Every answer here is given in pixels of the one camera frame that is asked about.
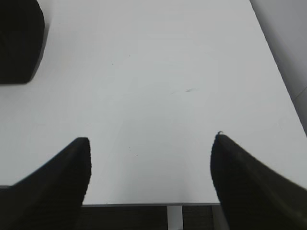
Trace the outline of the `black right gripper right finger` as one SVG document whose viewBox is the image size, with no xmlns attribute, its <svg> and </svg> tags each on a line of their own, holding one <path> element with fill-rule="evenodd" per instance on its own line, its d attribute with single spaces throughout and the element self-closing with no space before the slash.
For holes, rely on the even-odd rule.
<svg viewBox="0 0 307 230">
<path fill-rule="evenodd" d="M 231 230 L 305 230 L 307 190 L 218 132 L 210 172 Z"/>
</svg>

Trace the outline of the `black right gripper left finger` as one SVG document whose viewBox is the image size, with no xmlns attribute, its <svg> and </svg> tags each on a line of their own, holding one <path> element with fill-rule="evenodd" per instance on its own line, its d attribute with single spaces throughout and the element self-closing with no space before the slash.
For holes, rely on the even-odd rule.
<svg viewBox="0 0 307 230">
<path fill-rule="evenodd" d="M 0 194 L 2 230 L 72 230 L 92 175 L 90 141 L 76 138 Z"/>
</svg>

